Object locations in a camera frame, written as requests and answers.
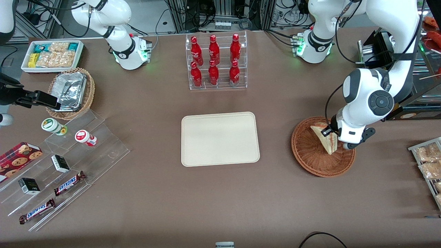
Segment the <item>red bottle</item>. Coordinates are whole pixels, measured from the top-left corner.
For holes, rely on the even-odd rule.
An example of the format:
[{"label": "red bottle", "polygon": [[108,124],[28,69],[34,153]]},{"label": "red bottle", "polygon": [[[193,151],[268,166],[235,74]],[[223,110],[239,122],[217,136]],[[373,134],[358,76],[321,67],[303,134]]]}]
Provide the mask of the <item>red bottle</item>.
[{"label": "red bottle", "polygon": [[237,67],[237,60],[231,62],[230,68],[230,85],[236,87],[239,85],[239,68]]},{"label": "red bottle", "polygon": [[233,34],[233,42],[230,46],[230,60],[233,62],[234,60],[239,61],[240,59],[240,43],[239,43],[239,35]]},{"label": "red bottle", "polygon": [[202,87],[202,74],[201,71],[198,68],[198,64],[196,62],[192,61],[191,64],[191,79],[193,81],[193,84],[196,88]]},{"label": "red bottle", "polygon": [[208,68],[208,74],[210,75],[210,83],[213,86],[217,85],[219,81],[219,69],[216,66],[216,62],[214,60],[210,60],[210,68]]},{"label": "red bottle", "polygon": [[219,52],[219,45],[216,42],[216,35],[210,35],[210,47],[208,48],[210,52],[210,59],[214,60],[216,65],[221,62],[221,54]]},{"label": "red bottle", "polygon": [[198,63],[198,66],[202,66],[204,64],[204,60],[202,59],[202,49],[198,44],[198,39],[193,36],[190,38],[191,41],[191,56],[193,60]]}]

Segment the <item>brown table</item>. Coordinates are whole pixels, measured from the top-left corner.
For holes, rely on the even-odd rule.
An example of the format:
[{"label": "brown table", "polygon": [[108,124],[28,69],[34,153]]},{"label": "brown table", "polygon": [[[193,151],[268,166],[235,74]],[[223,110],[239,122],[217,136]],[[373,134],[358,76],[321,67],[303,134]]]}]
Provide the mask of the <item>brown table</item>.
[{"label": "brown table", "polygon": [[[372,30],[339,31],[343,52],[355,58],[357,40]],[[184,35],[161,36],[151,63],[135,71],[115,63],[104,39],[83,40],[81,67],[96,83],[92,109],[133,151],[38,232],[2,212],[0,247],[207,248],[231,240],[237,248],[291,248],[313,231],[348,247],[439,247],[441,220],[422,218],[439,212],[407,147],[441,136],[441,121],[375,123],[377,134],[357,148],[346,174],[313,176],[295,160],[291,133],[301,120],[323,115],[354,65],[336,48],[321,64],[308,64],[264,32],[247,34],[249,87],[223,92],[190,92]],[[23,73],[21,82],[47,89],[52,79]],[[337,94],[330,115],[343,105]],[[182,166],[184,116],[241,111],[256,115],[258,162]],[[1,153],[48,136],[40,128],[45,108],[13,106],[10,114],[15,122],[0,129]],[[339,247],[324,237],[312,242]]]}]

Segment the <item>cookie box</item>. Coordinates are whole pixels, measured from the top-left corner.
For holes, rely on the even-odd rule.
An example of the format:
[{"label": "cookie box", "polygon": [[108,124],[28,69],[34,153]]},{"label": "cookie box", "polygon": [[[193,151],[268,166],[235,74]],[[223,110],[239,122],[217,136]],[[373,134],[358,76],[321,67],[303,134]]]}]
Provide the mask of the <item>cookie box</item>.
[{"label": "cookie box", "polygon": [[21,142],[0,156],[0,183],[23,169],[43,153],[38,146]]}]

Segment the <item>snickers bar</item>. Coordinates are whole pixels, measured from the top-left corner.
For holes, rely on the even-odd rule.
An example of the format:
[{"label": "snickers bar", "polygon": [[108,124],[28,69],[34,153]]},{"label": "snickers bar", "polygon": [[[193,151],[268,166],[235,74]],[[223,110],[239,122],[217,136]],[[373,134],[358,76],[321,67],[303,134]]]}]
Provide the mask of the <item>snickers bar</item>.
[{"label": "snickers bar", "polygon": [[76,174],[73,178],[71,178],[69,181],[65,182],[58,188],[54,189],[55,196],[59,196],[60,194],[64,193],[66,190],[73,187],[75,184],[77,184],[81,179],[85,178],[86,175],[84,175],[83,171],[80,171],[80,173]]},{"label": "snickers bar", "polygon": [[29,212],[27,214],[24,214],[20,216],[20,224],[23,225],[24,223],[28,222],[33,217],[42,214],[44,211],[48,210],[51,207],[55,207],[55,201],[53,198],[51,198],[48,202],[45,204],[39,206],[38,208],[34,209],[32,212]]}]

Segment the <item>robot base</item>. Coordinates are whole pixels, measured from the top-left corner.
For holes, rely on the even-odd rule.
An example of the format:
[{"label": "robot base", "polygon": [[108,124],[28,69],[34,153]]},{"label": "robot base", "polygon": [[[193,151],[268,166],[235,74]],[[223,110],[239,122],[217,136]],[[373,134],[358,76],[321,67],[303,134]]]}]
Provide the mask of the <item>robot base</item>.
[{"label": "robot base", "polygon": [[317,52],[308,41],[308,35],[311,30],[306,30],[303,33],[298,33],[297,36],[291,38],[291,44],[295,47],[292,48],[292,54],[294,57],[301,57],[308,63],[318,64],[322,62],[326,56],[331,52],[332,44],[329,45],[328,50],[323,52]]},{"label": "robot base", "polygon": [[121,59],[113,53],[117,63],[126,70],[134,70],[144,63],[149,63],[152,54],[152,43],[147,43],[139,37],[132,37],[132,39],[135,41],[135,49],[128,58]]}]

